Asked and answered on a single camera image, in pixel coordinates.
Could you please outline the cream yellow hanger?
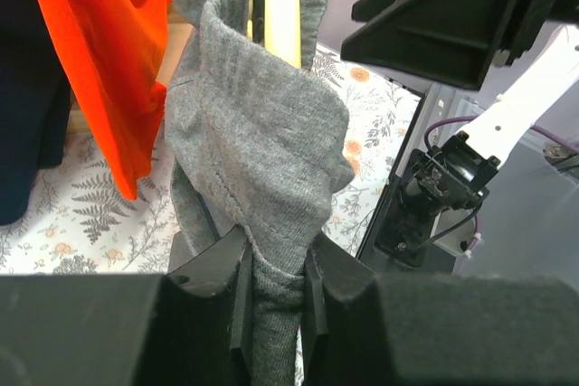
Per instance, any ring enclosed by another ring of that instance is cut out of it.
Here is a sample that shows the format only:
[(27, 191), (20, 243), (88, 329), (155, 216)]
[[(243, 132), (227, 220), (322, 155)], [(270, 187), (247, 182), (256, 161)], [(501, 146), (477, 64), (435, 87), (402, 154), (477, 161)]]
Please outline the cream yellow hanger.
[(300, 0), (263, 0), (262, 5), (264, 48), (300, 69)]

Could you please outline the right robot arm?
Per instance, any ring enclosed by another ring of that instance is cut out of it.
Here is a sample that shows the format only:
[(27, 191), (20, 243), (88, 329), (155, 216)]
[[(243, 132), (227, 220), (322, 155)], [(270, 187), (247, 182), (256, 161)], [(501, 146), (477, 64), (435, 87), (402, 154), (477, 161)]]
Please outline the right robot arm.
[(394, 193), (395, 221), (480, 205), (518, 140), (578, 79), (578, 0), (357, 0), (351, 16), (359, 28), (342, 43), (344, 60), (466, 90), (529, 50), (544, 23), (560, 23), (487, 110), (420, 156)]

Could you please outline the grey shorts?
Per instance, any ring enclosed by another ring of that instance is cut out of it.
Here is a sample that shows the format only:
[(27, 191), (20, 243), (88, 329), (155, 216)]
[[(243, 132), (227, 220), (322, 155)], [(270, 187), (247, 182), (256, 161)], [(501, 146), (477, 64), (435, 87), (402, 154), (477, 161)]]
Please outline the grey shorts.
[(194, 27), (167, 89), (174, 266), (234, 226), (252, 245), (252, 383), (291, 385), (308, 247), (353, 179), (349, 114), (311, 70), (327, 0), (300, 0), (295, 68), (247, 35), (258, 0), (173, 0)]

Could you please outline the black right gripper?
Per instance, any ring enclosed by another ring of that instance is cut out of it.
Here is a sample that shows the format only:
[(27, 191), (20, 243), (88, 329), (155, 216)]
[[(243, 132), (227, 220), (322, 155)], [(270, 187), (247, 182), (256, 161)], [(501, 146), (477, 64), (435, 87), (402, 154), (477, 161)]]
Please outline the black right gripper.
[(358, 0), (351, 17), (343, 60), (478, 90), (497, 54), (509, 66), (544, 23), (577, 24), (578, 0)]

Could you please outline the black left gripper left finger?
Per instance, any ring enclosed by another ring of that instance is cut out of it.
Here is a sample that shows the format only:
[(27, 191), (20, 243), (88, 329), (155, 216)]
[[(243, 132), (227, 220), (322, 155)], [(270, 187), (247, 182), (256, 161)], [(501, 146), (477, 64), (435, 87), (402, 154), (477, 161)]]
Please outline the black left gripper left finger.
[(4, 385), (247, 385), (252, 249), (233, 228), (167, 275), (5, 276)]

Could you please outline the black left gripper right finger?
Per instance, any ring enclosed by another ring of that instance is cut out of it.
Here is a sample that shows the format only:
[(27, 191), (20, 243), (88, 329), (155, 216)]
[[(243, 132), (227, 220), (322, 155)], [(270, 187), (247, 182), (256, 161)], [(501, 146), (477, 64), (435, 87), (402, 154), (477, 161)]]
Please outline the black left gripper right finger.
[(308, 385), (578, 382), (578, 295), (559, 280), (379, 274), (325, 235), (305, 271)]

